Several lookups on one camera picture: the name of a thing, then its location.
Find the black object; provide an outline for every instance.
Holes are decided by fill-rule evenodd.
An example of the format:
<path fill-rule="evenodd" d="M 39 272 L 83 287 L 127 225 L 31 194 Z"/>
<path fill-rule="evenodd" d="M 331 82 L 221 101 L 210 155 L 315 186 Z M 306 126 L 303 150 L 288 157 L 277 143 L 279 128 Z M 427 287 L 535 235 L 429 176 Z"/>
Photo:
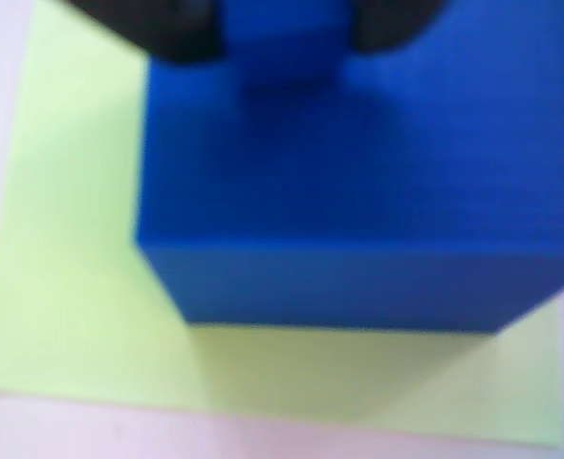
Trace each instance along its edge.
<path fill-rule="evenodd" d="M 208 61 L 224 53 L 215 0 L 67 0 L 98 22 L 164 60 Z M 418 35 L 447 0 L 351 0 L 353 45 L 389 50 Z"/>

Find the white surface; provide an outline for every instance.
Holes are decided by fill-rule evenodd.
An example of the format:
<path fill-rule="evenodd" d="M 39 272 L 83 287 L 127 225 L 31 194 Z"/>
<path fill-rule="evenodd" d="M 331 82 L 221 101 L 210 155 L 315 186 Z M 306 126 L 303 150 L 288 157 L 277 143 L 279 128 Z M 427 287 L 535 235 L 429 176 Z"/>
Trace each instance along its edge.
<path fill-rule="evenodd" d="M 0 190 L 30 0 L 0 0 Z M 560 300 L 564 412 L 564 296 Z M 560 450 L 0 396 L 0 459 L 564 459 Z"/>

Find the blue box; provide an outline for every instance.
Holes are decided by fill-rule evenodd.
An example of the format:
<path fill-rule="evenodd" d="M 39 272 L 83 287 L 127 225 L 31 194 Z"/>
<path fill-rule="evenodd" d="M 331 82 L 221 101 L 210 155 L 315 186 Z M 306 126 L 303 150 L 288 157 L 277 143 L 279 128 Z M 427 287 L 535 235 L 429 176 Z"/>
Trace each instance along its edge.
<path fill-rule="evenodd" d="M 220 0 L 226 57 L 242 91 L 318 83 L 349 53 L 349 0 Z"/>
<path fill-rule="evenodd" d="M 564 287 L 564 1 L 455 2 L 318 88 L 152 61 L 137 239 L 191 323 L 501 329 Z"/>

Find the cube top face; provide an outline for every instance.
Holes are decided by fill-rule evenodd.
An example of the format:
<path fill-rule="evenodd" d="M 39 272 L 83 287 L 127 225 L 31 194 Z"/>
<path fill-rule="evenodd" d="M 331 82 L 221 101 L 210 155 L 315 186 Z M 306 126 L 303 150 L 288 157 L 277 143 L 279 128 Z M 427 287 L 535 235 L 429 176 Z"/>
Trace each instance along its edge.
<path fill-rule="evenodd" d="M 240 98 L 223 64 L 153 63 L 141 238 L 564 246 L 555 4 L 459 2 L 319 91 Z"/>

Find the yellow-green paper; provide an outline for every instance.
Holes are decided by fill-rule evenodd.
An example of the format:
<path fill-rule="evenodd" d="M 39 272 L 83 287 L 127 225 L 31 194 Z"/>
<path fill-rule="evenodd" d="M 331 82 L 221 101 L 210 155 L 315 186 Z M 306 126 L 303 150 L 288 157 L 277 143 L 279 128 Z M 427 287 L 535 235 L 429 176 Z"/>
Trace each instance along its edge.
<path fill-rule="evenodd" d="M 559 442 L 553 305 L 491 339 L 189 330 L 132 246 L 145 63 L 36 2 L 0 223 L 0 391 Z"/>

